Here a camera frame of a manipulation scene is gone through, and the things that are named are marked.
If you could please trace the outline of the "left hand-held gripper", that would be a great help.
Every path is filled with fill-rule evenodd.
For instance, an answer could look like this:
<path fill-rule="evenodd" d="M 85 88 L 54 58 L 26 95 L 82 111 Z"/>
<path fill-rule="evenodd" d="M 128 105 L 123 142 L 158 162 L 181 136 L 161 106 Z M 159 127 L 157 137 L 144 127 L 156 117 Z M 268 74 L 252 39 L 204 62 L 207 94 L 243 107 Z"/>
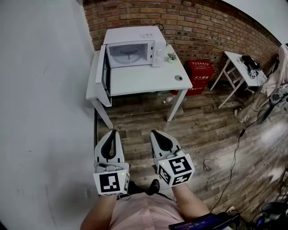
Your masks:
<path fill-rule="evenodd" d="M 127 194 L 130 166 L 124 163 L 122 142 L 117 130 L 112 130 L 101 138 L 95 147 L 94 157 L 96 163 L 93 177 L 98 194 L 104 196 Z"/>

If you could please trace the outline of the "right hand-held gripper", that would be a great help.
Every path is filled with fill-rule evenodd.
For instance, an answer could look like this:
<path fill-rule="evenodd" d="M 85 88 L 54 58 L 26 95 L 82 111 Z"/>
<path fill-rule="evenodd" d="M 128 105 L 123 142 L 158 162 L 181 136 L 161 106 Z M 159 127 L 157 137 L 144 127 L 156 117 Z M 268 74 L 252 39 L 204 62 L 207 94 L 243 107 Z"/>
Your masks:
<path fill-rule="evenodd" d="M 174 187 L 188 182 L 195 168 L 190 155 L 180 149 L 176 138 L 163 131 L 152 130 L 150 140 L 156 173 L 167 186 Z"/>

